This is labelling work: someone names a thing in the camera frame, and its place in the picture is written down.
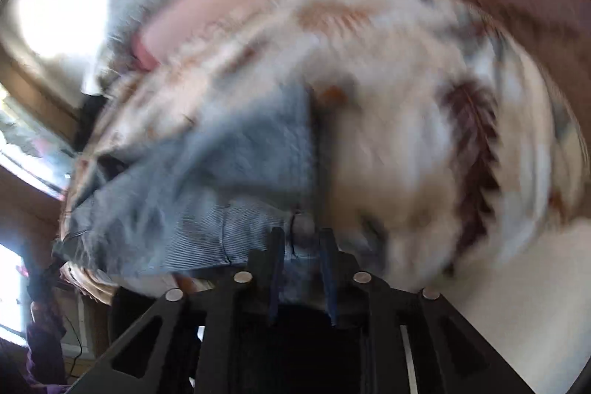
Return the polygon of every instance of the gray fabric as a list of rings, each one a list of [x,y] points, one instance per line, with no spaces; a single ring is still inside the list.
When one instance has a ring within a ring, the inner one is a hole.
[[[56,253],[125,276],[244,263],[312,208],[315,143],[303,86],[142,155],[100,160]]]

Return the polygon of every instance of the wall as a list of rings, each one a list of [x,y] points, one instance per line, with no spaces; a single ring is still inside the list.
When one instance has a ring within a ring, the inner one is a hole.
[[[0,167],[0,243],[19,252],[27,241],[35,261],[51,262],[51,245],[60,217],[60,201],[29,186]]]
[[[0,84],[37,120],[72,142],[78,114],[35,82],[0,46]]]

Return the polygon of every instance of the black bracket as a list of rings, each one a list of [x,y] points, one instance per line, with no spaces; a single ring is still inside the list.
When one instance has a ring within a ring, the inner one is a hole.
[[[326,327],[320,328],[350,333],[361,348],[361,375],[357,384],[348,384],[348,392],[410,394],[414,383],[420,394],[533,392],[443,296],[397,291],[362,272],[351,254],[339,251],[330,229],[322,230],[318,241],[328,314],[320,314],[327,318]],[[265,251],[250,252],[245,271],[223,279],[210,291],[189,296],[179,289],[168,291],[68,392],[184,393],[191,390],[189,377],[194,377],[195,393],[242,392],[244,383],[236,380],[243,363],[236,360],[236,353],[248,352],[239,345],[252,339],[243,330],[254,325],[243,320],[261,319],[259,329],[268,326],[271,339],[279,335],[273,329],[282,320],[284,251],[283,231],[274,229]],[[200,343],[196,329],[202,325],[205,336]],[[150,339],[151,352],[134,347],[145,346]],[[311,353],[322,347],[313,345],[313,340],[308,344]],[[307,357],[297,359],[305,363]],[[317,392],[326,392],[323,380],[308,381],[311,386],[315,383]],[[275,390],[268,385],[282,387]],[[292,392],[289,383],[268,385],[246,390]]]

